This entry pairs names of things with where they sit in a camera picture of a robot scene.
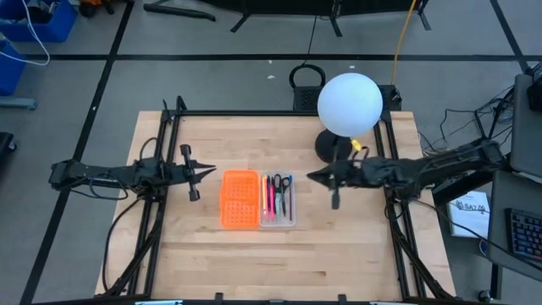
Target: white cable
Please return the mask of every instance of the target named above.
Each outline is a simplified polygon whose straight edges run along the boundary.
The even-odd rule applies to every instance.
[[[45,52],[45,54],[47,55],[47,61],[45,63],[37,63],[37,62],[33,62],[33,61],[30,61],[30,60],[24,60],[24,59],[21,59],[21,58],[15,58],[11,55],[7,55],[6,53],[3,53],[2,51],[0,51],[0,55],[3,55],[7,58],[11,58],[12,60],[16,60],[18,62],[22,62],[22,63],[27,63],[27,64],[35,64],[35,65],[39,65],[39,66],[46,66],[49,64],[49,62],[51,61],[51,56],[49,55],[49,52],[47,51],[47,49],[43,46],[43,43],[41,43],[41,40],[40,38],[38,38],[36,32],[34,31],[34,26],[32,26],[32,21],[30,20],[30,12],[28,11],[28,6],[26,5],[26,1],[25,0],[21,0],[23,2],[23,5],[25,6],[25,11],[26,11],[26,20],[28,20],[28,30],[30,31],[30,33],[32,34],[32,36],[34,37],[34,39],[36,39],[37,43],[40,44],[40,47],[41,49],[43,50],[43,52]]]

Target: wooden table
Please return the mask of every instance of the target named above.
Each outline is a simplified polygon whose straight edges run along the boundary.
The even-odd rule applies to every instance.
[[[412,113],[392,117],[400,157],[422,157]],[[128,164],[138,158],[143,142],[156,136],[159,118],[159,112],[139,114]],[[313,151],[322,129],[318,117],[183,117],[177,145],[190,144],[192,158],[215,164],[218,170],[198,185],[202,196],[198,202],[188,200],[187,185],[169,188],[152,297],[212,299],[223,292],[227,300],[336,300],[338,294],[346,294],[350,301],[401,300],[383,191],[342,189],[340,209],[332,210],[328,190],[306,177],[325,165]],[[370,155],[376,154],[372,131],[358,140],[372,148]],[[153,151],[149,144],[145,155],[152,156]],[[179,149],[175,162],[182,163]],[[292,171],[297,225],[225,230],[220,225],[219,191],[226,169]],[[431,193],[425,191],[423,200],[433,202]],[[118,202],[115,216],[130,203]],[[141,203],[127,213],[113,233],[110,285],[134,255],[142,207]],[[435,211],[411,204],[411,214],[420,258],[455,294]],[[146,268],[144,263],[138,291]],[[409,263],[406,271],[415,295]],[[98,281],[97,292],[101,291]]]

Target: orange plastic basket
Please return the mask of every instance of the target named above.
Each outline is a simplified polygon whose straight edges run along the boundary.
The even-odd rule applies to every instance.
[[[258,227],[259,174],[254,170],[226,170],[220,191],[220,222],[228,229]]]

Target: concrete floor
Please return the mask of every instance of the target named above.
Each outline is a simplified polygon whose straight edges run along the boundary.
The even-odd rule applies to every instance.
[[[146,13],[136,3],[120,44],[119,54],[259,54],[305,53],[312,17],[252,16],[235,33],[230,27],[239,14],[183,1],[184,7],[215,14],[206,20]],[[542,54],[539,0],[499,0],[519,47],[525,55]],[[64,44],[47,44],[51,53],[109,54],[125,4],[115,4],[113,16],[79,17]],[[372,14],[339,19],[344,37],[335,37],[328,21],[318,19],[312,53],[393,54],[405,13]],[[403,42],[405,54],[514,55],[489,0],[431,0],[426,31],[414,16]],[[22,53],[39,53],[36,44],[17,44]],[[95,96],[105,61],[58,57],[46,68],[27,66],[16,95],[34,97],[35,111],[0,109],[0,130],[13,132],[19,150],[4,168],[0,183],[0,304],[20,299],[36,258],[58,193],[47,183],[50,165],[71,158]],[[165,98],[173,105],[182,95],[190,109],[290,109],[290,70],[301,60],[115,61],[83,162],[123,164],[130,147],[137,113],[159,110]],[[379,84],[390,82],[392,62],[319,60],[328,79],[356,71]],[[475,109],[512,85],[520,73],[516,61],[401,61],[397,87],[403,109],[415,113],[419,130],[430,141],[440,138],[438,125],[445,108]],[[300,73],[300,84],[316,84]],[[467,123],[469,114],[452,114],[449,133]],[[484,121],[489,123],[489,116]],[[474,125],[449,139],[450,146],[478,136]],[[498,138],[504,140],[506,133]],[[509,142],[503,150],[509,149]],[[111,223],[113,204],[72,194],[35,302],[91,297],[97,283],[102,251]],[[489,288],[490,263],[478,255],[478,242],[443,236],[457,294],[474,299]],[[511,271],[504,275],[503,299],[536,303],[542,284]]]

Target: blue bin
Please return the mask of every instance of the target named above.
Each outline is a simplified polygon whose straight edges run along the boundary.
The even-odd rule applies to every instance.
[[[51,21],[47,24],[33,24],[34,31],[42,42],[65,42],[74,27],[77,13],[68,0],[44,0],[51,4],[59,2]],[[26,23],[0,24],[2,32],[12,42],[35,42]]]
[[[23,58],[8,41],[0,40],[0,51],[15,58]],[[7,58],[0,54],[0,96],[14,94],[17,83],[25,68],[25,63]]]

